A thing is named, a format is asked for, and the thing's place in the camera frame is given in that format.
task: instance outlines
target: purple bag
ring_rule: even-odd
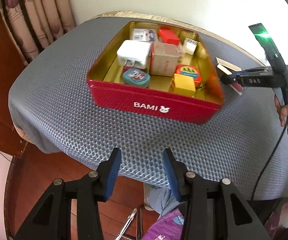
[[[144,235],[142,240],[179,240],[182,234],[184,218],[175,209],[157,220]]]

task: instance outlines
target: wooden floor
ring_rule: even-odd
[[[91,171],[64,153],[44,154],[28,144],[21,159],[16,161],[9,189],[7,216],[10,231],[14,236],[46,188],[56,178],[64,181],[80,179]],[[128,215],[135,207],[143,204],[143,183],[126,177],[118,177],[113,195],[106,203],[99,202],[100,219],[105,240],[115,239]],[[143,209],[143,230],[157,220],[155,211]],[[136,236],[135,221],[127,234]],[[72,202],[71,239],[77,240],[76,201]]]

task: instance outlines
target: gray mesh cushion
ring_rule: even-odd
[[[86,73],[130,18],[84,22],[45,49],[9,92],[9,109],[45,153],[63,151],[89,166],[122,150],[120,174],[166,187],[162,153],[170,147],[189,170],[211,180],[230,178],[250,198],[256,178],[281,133],[271,89],[247,88],[238,96],[223,86],[225,105],[204,125],[97,107]],[[257,67],[233,47],[199,33],[212,58]],[[255,199],[288,196],[288,137],[284,136],[258,186]]]

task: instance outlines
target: bunny logo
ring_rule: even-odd
[[[168,113],[169,110],[170,110],[170,108],[169,107],[165,107],[165,106],[161,106],[161,108],[160,108],[160,112],[161,113]]]

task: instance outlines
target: yellow box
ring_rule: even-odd
[[[177,95],[193,97],[195,94],[194,78],[181,74],[174,74],[170,92]]]

